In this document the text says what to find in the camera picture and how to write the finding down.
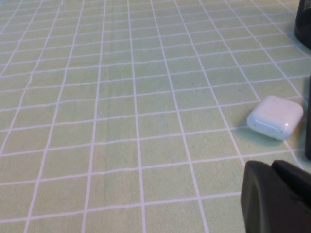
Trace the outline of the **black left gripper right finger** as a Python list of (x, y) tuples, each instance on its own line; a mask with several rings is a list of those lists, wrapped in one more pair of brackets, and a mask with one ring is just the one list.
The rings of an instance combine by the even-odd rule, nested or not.
[(304, 203), (311, 205), (311, 174), (284, 160), (275, 160), (272, 168)]

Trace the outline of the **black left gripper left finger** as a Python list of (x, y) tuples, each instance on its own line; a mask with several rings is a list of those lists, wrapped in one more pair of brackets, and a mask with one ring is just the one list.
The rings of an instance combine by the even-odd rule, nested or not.
[(260, 161), (245, 164), (241, 208), (248, 233), (309, 233), (311, 206)]

